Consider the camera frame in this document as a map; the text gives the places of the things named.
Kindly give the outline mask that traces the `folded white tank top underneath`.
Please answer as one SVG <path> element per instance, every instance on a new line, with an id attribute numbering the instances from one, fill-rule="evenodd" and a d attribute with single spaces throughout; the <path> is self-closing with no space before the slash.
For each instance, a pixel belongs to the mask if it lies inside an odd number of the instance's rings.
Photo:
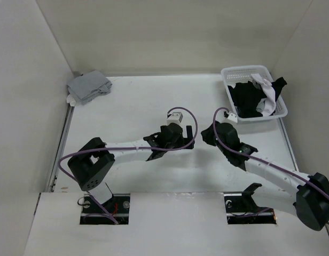
<path id="1" fill-rule="evenodd" d="M 75 100 L 75 98 L 74 98 L 71 94 L 69 94 L 69 95 L 67 96 L 67 98 L 66 98 L 66 102 L 67 102 L 71 107 L 75 107 L 75 105 L 76 105 L 76 100 Z"/>

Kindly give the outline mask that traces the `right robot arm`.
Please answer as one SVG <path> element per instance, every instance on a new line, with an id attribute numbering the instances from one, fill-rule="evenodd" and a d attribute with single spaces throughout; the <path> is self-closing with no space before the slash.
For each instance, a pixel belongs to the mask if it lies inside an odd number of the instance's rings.
<path id="1" fill-rule="evenodd" d="M 241 204 L 247 211 L 269 207 L 296 216 L 308 228 L 320 231 L 329 222 L 329 180 L 317 172 L 313 175 L 288 170 L 262 158 L 258 149 L 240 141 L 229 123 L 213 122 L 201 132 L 203 141 L 217 147 L 228 162 L 247 173 L 257 175 L 277 186 L 257 192 L 261 184 L 251 184 L 243 191 Z"/>

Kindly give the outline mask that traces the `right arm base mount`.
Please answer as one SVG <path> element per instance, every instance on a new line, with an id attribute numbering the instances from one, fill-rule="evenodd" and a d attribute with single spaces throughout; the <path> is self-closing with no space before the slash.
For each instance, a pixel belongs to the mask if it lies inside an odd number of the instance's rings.
<path id="1" fill-rule="evenodd" d="M 260 183 L 253 183 L 243 191 L 224 193 L 226 220 L 229 225 L 276 224 L 271 208 L 259 207 L 252 196 Z"/>

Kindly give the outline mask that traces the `right metal table rail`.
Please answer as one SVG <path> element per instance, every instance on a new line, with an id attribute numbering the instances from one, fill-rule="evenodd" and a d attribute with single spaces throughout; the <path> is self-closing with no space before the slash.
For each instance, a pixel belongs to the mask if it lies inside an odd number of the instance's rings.
<path id="1" fill-rule="evenodd" d="M 295 155 L 294 155 L 294 152 L 293 152 L 293 148 L 292 148 L 291 142 L 289 140 L 289 137 L 288 137 L 283 119 L 279 118 L 278 123 L 279 123 L 280 132 L 281 132 L 282 136 L 284 137 L 285 146 L 288 149 L 288 152 L 290 154 L 290 158 L 293 162 L 294 170 L 299 171 L 299 167 L 297 165 L 297 161 L 296 161 L 296 158 L 295 158 Z"/>

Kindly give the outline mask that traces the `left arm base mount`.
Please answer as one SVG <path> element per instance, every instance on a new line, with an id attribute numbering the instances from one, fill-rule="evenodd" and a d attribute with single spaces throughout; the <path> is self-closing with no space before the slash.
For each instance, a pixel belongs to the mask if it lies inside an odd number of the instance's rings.
<path id="1" fill-rule="evenodd" d="M 129 223 L 130 194 L 114 194 L 102 206 L 120 225 Z M 91 197 L 83 196 L 78 199 L 77 205 L 81 207 L 81 225 L 115 225 L 114 221 L 106 217 L 106 212 L 99 207 Z"/>

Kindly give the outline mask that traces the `folded grey tank top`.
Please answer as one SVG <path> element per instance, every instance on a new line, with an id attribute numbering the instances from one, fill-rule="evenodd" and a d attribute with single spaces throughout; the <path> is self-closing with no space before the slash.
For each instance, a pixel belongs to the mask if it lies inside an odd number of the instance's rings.
<path id="1" fill-rule="evenodd" d="M 98 96 L 111 92 L 112 82 L 101 72 L 95 70 L 81 75 L 67 84 L 68 93 L 76 104 L 86 105 Z"/>

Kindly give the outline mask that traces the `left metal table rail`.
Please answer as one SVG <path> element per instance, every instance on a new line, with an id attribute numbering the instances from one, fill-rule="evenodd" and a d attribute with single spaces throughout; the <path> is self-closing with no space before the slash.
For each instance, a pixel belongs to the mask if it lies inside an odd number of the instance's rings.
<path id="1" fill-rule="evenodd" d="M 56 154 L 53 160 L 53 163 L 51 165 L 51 168 L 49 170 L 48 174 L 48 180 L 45 185 L 45 192 L 51 193 L 54 191 L 54 187 L 57 181 L 57 176 L 59 173 L 59 168 L 58 168 L 58 161 L 60 160 L 61 156 L 63 155 L 64 149 L 65 149 L 65 144 L 68 136 L 68 131 L 71 125 L 71 120 L 74 112 L 74 107 L 71 107 L 68 105 L 67 111 L 66 111 L 66 116 L 64 120 L 64 124 L 61 130 L 61 136 L 59 139 L 58 147 L 56 150 Z"/>

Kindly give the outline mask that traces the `black tank top over rim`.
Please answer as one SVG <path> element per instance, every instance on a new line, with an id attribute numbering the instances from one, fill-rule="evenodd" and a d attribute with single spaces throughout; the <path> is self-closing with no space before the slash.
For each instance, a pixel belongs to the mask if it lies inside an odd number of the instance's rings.
<path id="1" fill-rule="evenodd" d="M 284 86 L 287 85 L 287 82 L 283 77 L 278 78 L 274 82 L 272 82 L 272 87 L 275 91 L 275 102 L 277 102 L 279 96 L 281 95 L 281 92 L 284 88 Z"/>

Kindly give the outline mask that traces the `metal table rail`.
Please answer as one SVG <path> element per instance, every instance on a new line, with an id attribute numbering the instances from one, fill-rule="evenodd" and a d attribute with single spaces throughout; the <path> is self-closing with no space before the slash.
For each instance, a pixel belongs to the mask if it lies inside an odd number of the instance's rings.
<path id="1" fill-rule="evenodd" d="M 299 171 L 299 167 L 297 165 L 297 161 L 296 161 L 296 158 L 295 158 L 295 155 L 294 155 L 294 152 L 293 152 L 293 148 L 292 148 L 291 142 L 289 140 L 289 137 L 288 137 L 283 119 L 279 118 L 278 123 L 279 123 L 280 132 L 281 132 L 282 136 L 284 137 L 285 146 L 288 149 L 288 152 L 290 154 L 290 158 L 293 162 L 294 170 Z"/>
<path id="2" fill-rule="evenodd" d="M 45 185 L 45 192 L 51 193 L 54 191 L 54 187 L 57 181 L 57 176 L 59 173 L 59 168 L 58 168 L 58 161 L 60 160 L 61 156 L 63 155 L 64 149 L 65 149 L 65 144 L 68 136 L 68 131 L 71 125 L 71 120 L 74 112 L 74 107 L 71 107 L 68 105 L 67 111 L 66 111 L 66 116 L 64 120 L 64 124 L 61 130 L 61 136 L 59 139 L 58 147 L 56 150 L 56 154 L 53 160 L 53 163 L 51 165 L 51 168 L 49 170 L 48 174 L 48 180 Z"/>

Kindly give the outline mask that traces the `black tank top in basket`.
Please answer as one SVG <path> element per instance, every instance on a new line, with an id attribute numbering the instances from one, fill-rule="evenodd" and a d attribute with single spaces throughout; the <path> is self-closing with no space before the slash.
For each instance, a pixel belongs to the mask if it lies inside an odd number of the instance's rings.
<path id="1" fill-rule="evenodd" d="M 257 89 L 252 82 L 237 83 L 235 87 L 228 85 L 229 92 L 237 113 L 241 118 L 262 117 L 257 106 L 267 96 L 260 89 Z"/>

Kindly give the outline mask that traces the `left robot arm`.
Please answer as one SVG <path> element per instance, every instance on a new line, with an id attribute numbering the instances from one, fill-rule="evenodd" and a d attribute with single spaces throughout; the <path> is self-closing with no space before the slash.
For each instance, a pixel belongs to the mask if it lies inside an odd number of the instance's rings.
<path id="1" fill-rule="evenodd" d="M 100 137 L 91 139 L 80 151 L 70 156 L 67 165 L 80 189 L 92 195 L 100 212 L 113 208 L 113 193 L 105 177 L 114 165 L 133 161 L 154 161 L 167 152 L 194 148 L 192 126 L 183 128 L 176 124 L 163 125 L 160 131 L 141 140 L 108 147 Z"/>

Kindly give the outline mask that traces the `white plastic laundry basket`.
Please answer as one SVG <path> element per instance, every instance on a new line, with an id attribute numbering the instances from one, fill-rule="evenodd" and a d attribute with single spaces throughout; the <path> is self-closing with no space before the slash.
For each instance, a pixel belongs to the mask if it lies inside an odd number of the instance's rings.
<path id="1" fill-rule="evenodd" d="M 221 70 L 221 77 L 224 83 L 224 87 L 226 89 L 229 102 L 231 104 L 231 109 L 236 114 L 238 123 L 268 121 L 272 119 L 283 118 L 288 114 L 288 109 L 284 103 L 284 100 L 282 96 L 279 96 L 276 103 L 275 112 L 271 116 L 242 118 L 238 115 L 237 108 L 234 105 L 228 86 L 235 87 L 237 83 L 245 83 L 250 80 L 251 74 L 256 74 L 256 73 L 260 74 L 263 78 L 266 78 L 270 82 L 273 82 L 273 78 L 270 72 L 265 66 L 262 65 L 235 66 L 235 67 L 223 68 Z"/>

